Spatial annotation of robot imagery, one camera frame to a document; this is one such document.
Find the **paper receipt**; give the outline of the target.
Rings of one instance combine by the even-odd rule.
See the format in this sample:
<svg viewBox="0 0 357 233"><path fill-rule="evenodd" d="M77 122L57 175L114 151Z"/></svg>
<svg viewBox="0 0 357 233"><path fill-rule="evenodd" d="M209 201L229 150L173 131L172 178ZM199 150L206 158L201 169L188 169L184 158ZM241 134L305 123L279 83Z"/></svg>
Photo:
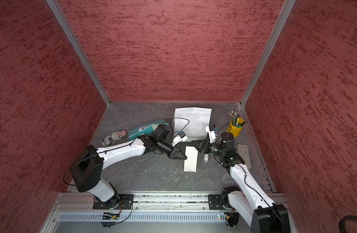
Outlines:
<svg viewBox="0 0 357 233"><path fill-rule="evenodd" d="M195 147L186 146L185 155L187 159L184 161L185 172L196 172L198 162L198 151Z"/></svg>

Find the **white gift bag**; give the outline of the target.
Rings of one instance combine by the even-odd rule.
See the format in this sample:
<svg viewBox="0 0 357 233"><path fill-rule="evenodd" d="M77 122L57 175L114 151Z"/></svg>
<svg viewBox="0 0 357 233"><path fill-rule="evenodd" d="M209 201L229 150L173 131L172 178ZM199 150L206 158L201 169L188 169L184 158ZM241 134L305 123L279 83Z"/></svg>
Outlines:
<svg viewBox="0 0 357 233"><path fill-rule="evenodd" d="M206 127L210 124L212 109L210 108L176 108L173 118L174 131L184 132L188 141L206 139Z"/></svg>

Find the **teal gift bag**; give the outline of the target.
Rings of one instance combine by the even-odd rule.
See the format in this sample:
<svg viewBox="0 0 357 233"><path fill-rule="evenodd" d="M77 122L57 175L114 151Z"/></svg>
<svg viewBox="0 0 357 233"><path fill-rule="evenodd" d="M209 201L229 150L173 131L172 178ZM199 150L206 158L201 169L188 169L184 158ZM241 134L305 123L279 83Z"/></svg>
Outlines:
<svg viewBox="0 0 357 233"><path fill-rule="evenodd" d="M149 123L143 124L141 126L132 128L129 131L129 137L128 137L129 141L134 140L138 136L149 135L149 134L153 133L154 130L156 130L156 128L160 124L169 126L169 123L167 123L165 120L159 119L159 120L155 120L153 122L149 122Z"/></svg>

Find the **small white stapler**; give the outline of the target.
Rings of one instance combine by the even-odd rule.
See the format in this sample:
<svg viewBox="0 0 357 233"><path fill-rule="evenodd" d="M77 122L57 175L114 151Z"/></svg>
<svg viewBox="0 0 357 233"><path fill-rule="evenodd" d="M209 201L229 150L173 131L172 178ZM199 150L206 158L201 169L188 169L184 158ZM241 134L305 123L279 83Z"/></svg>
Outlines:
<svg viewBox="0 0 357 233"><path fill-rule="evenodd" d="M204 154L203 161L204 161L204 163L209 162L209 155L208 154Z"/></svg>

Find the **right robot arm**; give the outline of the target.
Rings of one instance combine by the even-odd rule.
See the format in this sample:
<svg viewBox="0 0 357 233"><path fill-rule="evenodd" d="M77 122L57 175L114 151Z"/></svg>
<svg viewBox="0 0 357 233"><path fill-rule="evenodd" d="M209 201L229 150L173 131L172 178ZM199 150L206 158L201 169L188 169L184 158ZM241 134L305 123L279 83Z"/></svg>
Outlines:
<svg viewBox="0 0 357 233"><path fill-rule="evenodd" d="M236 181L238 187L222 192L223 207L234 209L249 225L252 233L290 233L290 219L283 204L276 204L250 174L245 161L236 152L234 136L222 133L219 144L209 139L192 141L198 152L213 154Z"/></svg>

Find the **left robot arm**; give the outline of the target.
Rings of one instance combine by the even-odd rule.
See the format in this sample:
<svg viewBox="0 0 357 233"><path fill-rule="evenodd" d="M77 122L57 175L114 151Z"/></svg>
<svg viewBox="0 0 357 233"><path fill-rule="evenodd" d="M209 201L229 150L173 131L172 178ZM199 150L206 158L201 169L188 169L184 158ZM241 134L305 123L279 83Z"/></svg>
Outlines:
<svg viewBox="0 0 357 233"><path fill-rule="evenodd" d="M122 201L116 188L101 178L103 170L120 161L156 150L170 159L186 160L187 156L180 148L166 142L170 132L169 126L160 124L153 133L138 136L130 142L103 148L87 146L68 170L74 186L78 192L89 192L94 195L93 208L96 210L121 208Z"/></svg>

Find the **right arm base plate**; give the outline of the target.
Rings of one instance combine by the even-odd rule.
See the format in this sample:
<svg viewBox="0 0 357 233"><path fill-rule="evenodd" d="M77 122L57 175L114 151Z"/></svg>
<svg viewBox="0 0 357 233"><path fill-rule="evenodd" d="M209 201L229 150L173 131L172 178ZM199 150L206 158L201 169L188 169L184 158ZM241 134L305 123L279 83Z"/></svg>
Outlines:
<svg viewBox="0 0 357 233"><path fill-rule="evenodd" d="M208 203L210 210L250 210L250 205L242 192L209 194Z"/></svg>

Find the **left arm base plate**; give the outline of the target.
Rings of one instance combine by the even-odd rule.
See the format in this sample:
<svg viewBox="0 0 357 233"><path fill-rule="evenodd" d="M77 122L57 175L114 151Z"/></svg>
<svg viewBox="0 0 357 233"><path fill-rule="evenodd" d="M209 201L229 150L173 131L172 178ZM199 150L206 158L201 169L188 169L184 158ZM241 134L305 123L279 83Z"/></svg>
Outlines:
<svg viewBox="0 0 357 233"><path fill-rule="evenodd" d="M94 210L130 210L134 200L133 194L116 194L106 202L94 196Z"/></svg>

